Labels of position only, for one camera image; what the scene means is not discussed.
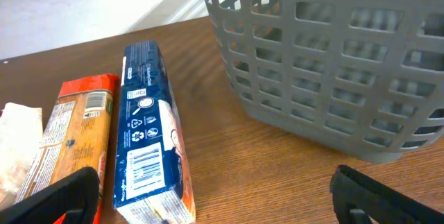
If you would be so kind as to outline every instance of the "orange snack box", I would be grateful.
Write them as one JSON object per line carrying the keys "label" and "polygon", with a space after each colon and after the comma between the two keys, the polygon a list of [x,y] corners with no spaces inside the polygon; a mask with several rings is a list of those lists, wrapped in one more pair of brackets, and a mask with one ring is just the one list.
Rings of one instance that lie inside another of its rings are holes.
{"label": "orange snack box", "polygon": [[[63,83],[16,203],[86,166],[99,174],[102,195],[117,79],[104,74]],[[94,223],[100,221],[100,210],[101,199]]]}

